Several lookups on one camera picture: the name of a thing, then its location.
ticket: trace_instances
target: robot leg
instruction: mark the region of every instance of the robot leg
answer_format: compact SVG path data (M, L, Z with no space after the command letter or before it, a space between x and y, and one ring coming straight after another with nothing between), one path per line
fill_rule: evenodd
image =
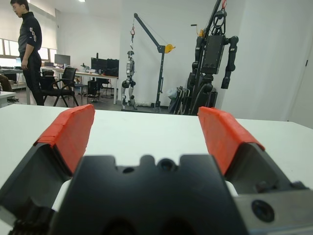
M134 108L134 110L137 110L136 102L135 102L135 96L133 96L133 92L134 92L134 88L133 87L129 87L130 103L131 103L132 107Z
M122 86L122 106L123 106L123 109L125 109L125 105L126 105L125 91L126 91L126 88L124 88L124 87Z

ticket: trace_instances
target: ceiling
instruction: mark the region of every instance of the ceiling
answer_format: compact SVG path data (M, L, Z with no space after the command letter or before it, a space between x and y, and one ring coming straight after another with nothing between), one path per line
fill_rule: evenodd
M119 18L122 0L42 0L64 13L78 13L104 18Z

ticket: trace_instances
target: black jacket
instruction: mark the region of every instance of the black jacket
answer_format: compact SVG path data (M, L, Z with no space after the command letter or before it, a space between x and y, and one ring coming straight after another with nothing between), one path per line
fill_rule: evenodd
M34 17L34 13L28 12L22 15L23 23L20 29L19 37L19 52L20 56L23 57L26 51L26 44L34 47L34 51L38 51L41 48L43 41L41 28Z

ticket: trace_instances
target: black pants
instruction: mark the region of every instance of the black pants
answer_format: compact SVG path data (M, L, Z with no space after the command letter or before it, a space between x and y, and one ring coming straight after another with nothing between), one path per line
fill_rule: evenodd
M28 70L24 70L23 74L26 79L27 86L33 93L37 105L44 105L44 97L40 88L40 67L41 58L37 51L34 51L28 58Z

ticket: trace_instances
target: table surface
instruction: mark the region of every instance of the table surface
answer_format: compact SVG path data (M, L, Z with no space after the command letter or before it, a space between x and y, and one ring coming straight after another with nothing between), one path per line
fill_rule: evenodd
M12 97L12 96L15 96L15 95L16 95L15 92L4 92L4 91L1 91L0 99Z
M15 73L22 73L23 70L11 70L11 69L0 69L0 74L15 74Z
M42 69L43 70L54 70L54 71L58 71L58 72L64 72L64 69L58 69L58 68L54 68L54 67L42 67ZM107 76L107 75L101 75L101 74L97 74L97 73L79 72L79 71L76 72L76 75L118 79L118 77L114 77L114 76Z
M66 108L10 105L0 109L0 187L40 134ZM293 122L239 119L291 181L313 188L313 130ZM117 165L139 165L141 156L156 162L183 154L207 154L198 117L96 110L86 155L113 155ZM69 182L53 206L58 210ZM8 229L0 222L1 228Z

